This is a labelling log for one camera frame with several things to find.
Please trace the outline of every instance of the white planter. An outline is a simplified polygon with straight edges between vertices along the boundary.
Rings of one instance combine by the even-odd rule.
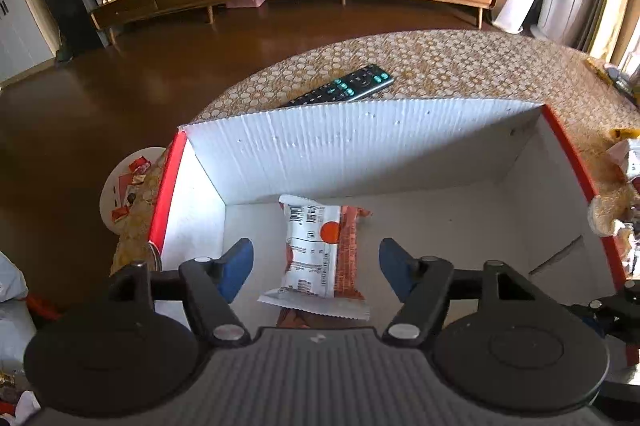
[[[494,26],[510,34],[520,32],[522,22],[531,9],[534,0],[507,0],[494,19]]]

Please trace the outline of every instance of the floral patterned tablecloth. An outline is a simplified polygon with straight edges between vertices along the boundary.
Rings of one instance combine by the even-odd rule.
[[[194,121],[238,116],[281,106],[368,63],[396,82],[375,94],[390,98],[504,98],[549,104],[564,124],[602,196],[606,218],[618,216],[632,200],[616,168],[603,156],[612,144],[608,131],[640,127],[640,112],[605,85],[573,49],[498,32],[410,31],[347,40],[292,56],[229,88]],[[146,176],[120,235],[112,272],[133,260],[157,263],[146,244],[163,155]]]

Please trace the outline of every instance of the brown floor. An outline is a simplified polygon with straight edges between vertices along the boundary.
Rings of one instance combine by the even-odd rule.
[[[111,169],[166,146],[228,86],[288,56],[362,35],[473,29],[470,14],[403,0],[297,0],[204,9],[131,27],[94,51],[0,95],[0,250],[34,294],[61,308],[106,280],[116,235],[98,212]]]

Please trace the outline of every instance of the remote control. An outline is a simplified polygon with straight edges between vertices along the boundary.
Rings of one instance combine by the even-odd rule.
[[[394,79],[379,66],[369,64],[311,92],[291,99],[283,106],[301,106],[318,102],[355,101],[387,88]]]

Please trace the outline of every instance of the round white stool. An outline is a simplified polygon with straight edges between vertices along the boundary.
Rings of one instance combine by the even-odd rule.
[[[104,225],[107,226],[110,231],[113,231],[115,234],[120,234],[125,220],[125,218],[123,218],[115,224],[111,220],[111,212],[119,207],[117,196],[119,190],[118,177],[130,173],[129,164],[138,157],[144,156],[153,164],[164,153],[165,149],[166,148],[162,148],[161,146],[152,146],[151,148],[143,148],[142,150],[135,151],[122,159],[109,174],[102,188],[102,193],[100,194],[100,216],[102,217]]]

